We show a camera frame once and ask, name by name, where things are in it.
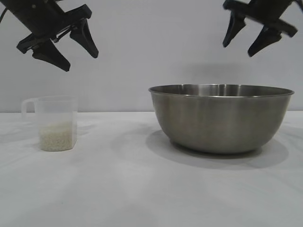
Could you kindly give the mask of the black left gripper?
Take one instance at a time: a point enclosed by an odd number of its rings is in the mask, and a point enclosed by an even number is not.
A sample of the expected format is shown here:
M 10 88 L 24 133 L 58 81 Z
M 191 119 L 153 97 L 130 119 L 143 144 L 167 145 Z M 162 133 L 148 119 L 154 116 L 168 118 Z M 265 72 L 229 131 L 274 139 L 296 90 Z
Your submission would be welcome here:
M 67 12 L 55 0 L 3 0 L 2 4 L 31 32 L 17 45 L 22 53 L 33 49 L 33 58 L 68 72 L 71 64 L 52 41 L 58 42 L 60 33 L 66 34 L 71 30 L 70 38 L 93 58 L 98 57 L 87 22 L 91 10 L 86 4 Z

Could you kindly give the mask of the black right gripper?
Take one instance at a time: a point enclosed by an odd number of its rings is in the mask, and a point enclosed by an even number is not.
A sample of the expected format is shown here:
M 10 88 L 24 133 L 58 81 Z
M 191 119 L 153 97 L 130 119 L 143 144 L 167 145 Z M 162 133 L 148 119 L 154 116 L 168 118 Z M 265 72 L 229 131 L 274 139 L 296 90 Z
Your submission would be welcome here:
M 291 0 L 251 0 L 249 3 L 226 0 L 223 3 L 223 8 L 230 10 L 231 14 L 223 40 L 223 47 L 227 47 L 232 39 L 246 26 L 245 17 L 264 25 L 256 40 L 248 49 L 249 57 L 280 41 L 281 33 L 293 37 L 297 33 L 296 27 L 280 19 L 291 4 Z

